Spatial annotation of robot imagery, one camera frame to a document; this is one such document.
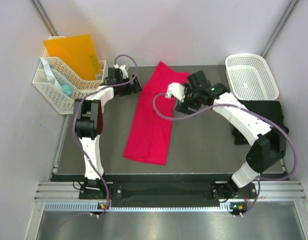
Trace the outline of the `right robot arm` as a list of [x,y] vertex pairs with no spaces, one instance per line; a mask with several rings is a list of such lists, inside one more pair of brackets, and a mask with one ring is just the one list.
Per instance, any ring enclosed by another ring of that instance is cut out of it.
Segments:
[[169,84],[166,97],[176,98],[176,111],[192,115],[202,107],[211,107],[223,116],[251,146],[245,162],[228,179],[226,198],[239,198],[246,186],[285,156],[286,138],[283,132],[247,112],[234,94],[222,83],[212,85],[202,70],[187,77],[187,82]]

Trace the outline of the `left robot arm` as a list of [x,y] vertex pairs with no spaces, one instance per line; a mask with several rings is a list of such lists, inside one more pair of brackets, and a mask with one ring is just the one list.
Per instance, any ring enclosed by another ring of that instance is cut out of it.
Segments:
[[129,78],[126,65],[114,65],[95,92],[84,99],[74,101],[74,135],[83,150],[85,173],[80,185],[79,198],[82,200],[106,199],[108,186],[103,178],[100,137],[104,127],[105,104],[113,98],[128,96],[142,91],[136,75]]

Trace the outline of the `red t shirt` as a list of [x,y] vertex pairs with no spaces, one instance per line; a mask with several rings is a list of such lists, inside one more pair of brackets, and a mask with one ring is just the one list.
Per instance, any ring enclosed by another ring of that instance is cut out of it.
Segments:
[[166,164],[173,123],[155,112],[153,100],[157,94],[166,93],[169,84],[182,84],[188,76],[188,72],[176,72],[162,61],[158,63],[138,98],[124,158],[146,164]]

